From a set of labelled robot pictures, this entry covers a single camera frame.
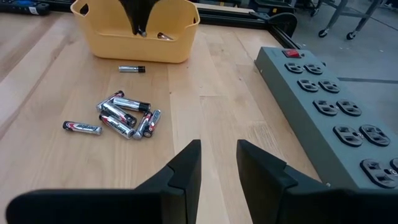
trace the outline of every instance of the gray floor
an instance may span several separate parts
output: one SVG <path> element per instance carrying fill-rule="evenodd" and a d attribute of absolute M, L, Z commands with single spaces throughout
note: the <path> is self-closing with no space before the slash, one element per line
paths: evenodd
<path fill-rule="evenodd" d="M 364 11 L 369 4 L 368 0 L 355 0 L 348 5 Z M 333 13 L 327 5 L 313 18 L 299 11 L 294 41 L 326 62 L 337 77 L 345 80 L 353 95 L 374 108 L 398 134 L 398 12 L 377 9 L 354 40 L 346 40 L 346 35 L 359 19 L 341 16 L 328 35 L 319 38 L 318 32 Z"/>

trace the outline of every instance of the plastic bin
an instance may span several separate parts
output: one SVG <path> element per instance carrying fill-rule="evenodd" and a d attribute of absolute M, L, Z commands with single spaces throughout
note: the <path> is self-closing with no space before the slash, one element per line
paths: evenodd
<path fill-rule="evenodd" d="M 87 4 L 88 12 L 81 14 Z M 118 0 L 77 0 L 74 13 L 92 53 L 102 58 L 180 63 L 189 58 L 200 22 L 198 9 L 186 0 L 160 0 L 150 12 L 147 37 L 134 35 Z M 158 39 L 163 32 L 173 40 Z"/>

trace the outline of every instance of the red switch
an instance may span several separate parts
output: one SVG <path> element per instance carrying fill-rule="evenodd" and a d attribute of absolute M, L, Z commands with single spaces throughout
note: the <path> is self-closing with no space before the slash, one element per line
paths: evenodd
<path fill-rule="evenodd" d="M 294 49 L 283 50 L 282 52 L 286 57 L 301 58 L 300 53 Z"/>

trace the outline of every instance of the wooden table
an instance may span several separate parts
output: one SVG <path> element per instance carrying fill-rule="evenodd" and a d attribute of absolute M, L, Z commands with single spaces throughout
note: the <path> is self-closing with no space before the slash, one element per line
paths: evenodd
<path fill-rule="evenodd" d="M 72 14 L 0 14 L 0 30 L 1 213 L 32 189 L 134 188 L 192 139 L 202 142 L 197 223 L 251 223 L 237 139 L 318 179 L 253 64 L 261 46 L 280 47 L 267 31 L 200 25 L 190 59 L 166 64 L 93 56 Z M 147 72 L 119 73 L 119 65 Z M 62 129 L 65 120 L 103 125 L 95 106 L 118 90 L 162 110 L 153 138 Z"/>

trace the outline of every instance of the caster wheel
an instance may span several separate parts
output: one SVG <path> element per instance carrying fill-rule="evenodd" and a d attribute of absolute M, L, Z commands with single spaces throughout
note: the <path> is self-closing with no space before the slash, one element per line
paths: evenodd
<path fill-rule="evenodd" d="M 310 16 L 314 17 L 316 14 L 318 14 L 318 12 L 319 12 L 319 9 L 314 9 L 311 11 Z"/>
<path fill-rule="evenodd" d="M 353 34 L 352 32 L 349 32 L 348 34 L 347 34 L 347 36 L 346 36 L 346 38 L 347 38 L 347 40 L 352 40 L 352 39 L 354 39 L 355 38 L 355 34 Z"/>
<path fill-rule="evenodd" d="M 324 37 L 326 37 L 326 35 L 328 35 L 328 31 L 326 31 L 325 29 L 319 31 L 319 33 L 318 33 L 318 36 L 319 36 L 320 38 L 324 38 Z"/>

